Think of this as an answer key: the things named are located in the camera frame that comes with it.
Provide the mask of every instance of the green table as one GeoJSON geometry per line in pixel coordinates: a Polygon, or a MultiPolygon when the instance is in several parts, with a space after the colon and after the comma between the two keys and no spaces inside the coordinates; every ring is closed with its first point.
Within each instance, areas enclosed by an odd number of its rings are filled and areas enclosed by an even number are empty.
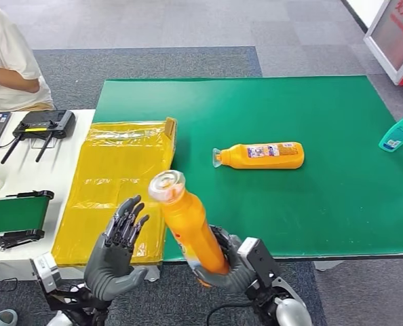
{"type": "MultiPolygon", "coordinates": [[[[263,238],[275,257],[403,253],[403,147],[365,76],[107,80],[94,122],[177,119],[173,167],[210,223],[263,238]],[[298,141],[298,170],[212,166],[212,148],[298,141]]],[[[170,233],[164,259],[182,255],[170,233]]]]}

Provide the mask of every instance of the yellow packaging bag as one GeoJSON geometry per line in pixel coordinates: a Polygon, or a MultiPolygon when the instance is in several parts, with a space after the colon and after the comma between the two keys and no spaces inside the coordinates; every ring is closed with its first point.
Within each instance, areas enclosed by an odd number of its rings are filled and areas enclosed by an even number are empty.
{"type": "Polygon", "coordinates": [[[170,168],[176,121],[92,124],[82,144],[52,254],[59,266],[86,264],[97,237],[124,200],[140,194],[149,214],[131,262],[162,260],[165,224],[148,186],[170,168]]]}

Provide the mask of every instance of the orange bottle lying on mat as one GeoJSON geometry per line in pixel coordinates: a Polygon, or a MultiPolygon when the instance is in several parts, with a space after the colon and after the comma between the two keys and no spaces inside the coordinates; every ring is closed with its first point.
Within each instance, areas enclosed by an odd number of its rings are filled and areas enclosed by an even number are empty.
{"type": "Polygon", "coordinates": [[[214,148],[215,168],[299,168],[304,162],[302,145],[296,142],[235,145],[222,151],[214,148]]]}
{"type": "Polygon", "coordinates": [[[229,272],[229,264],[208,224],[203,204],[185,189],[182,173],[159,173],[150,182],[149,194],[161,203],[165,224],[191,268],[202,265],[213,273],[229,272]]]}

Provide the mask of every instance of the clear bottle cap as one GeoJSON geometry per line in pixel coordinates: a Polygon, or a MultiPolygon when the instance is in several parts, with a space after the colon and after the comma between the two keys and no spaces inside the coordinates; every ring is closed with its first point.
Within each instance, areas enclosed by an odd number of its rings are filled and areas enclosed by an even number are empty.
{"type": "Polygon", "coordinates": [[[220,150],[217,148],[214,148],[212,150],[212,164],[214,165],[214,168],[217,168],[222,164],[220,150]]]}
{"type": "Polygon", "coordinates": [[[159,202],[174,202],[185,191],[185,177],[176,170],[167,170],[150,181],[149,195],[159,202]]]}

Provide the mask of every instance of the person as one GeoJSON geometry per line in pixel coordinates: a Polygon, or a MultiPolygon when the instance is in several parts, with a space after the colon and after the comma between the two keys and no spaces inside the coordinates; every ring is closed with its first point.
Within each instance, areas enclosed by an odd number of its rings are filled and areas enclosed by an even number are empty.
{"type": "Polygon", "coordinates": [[[0,111],[53,109],[49,87],[25,38],[0,10],[0,111]]]}

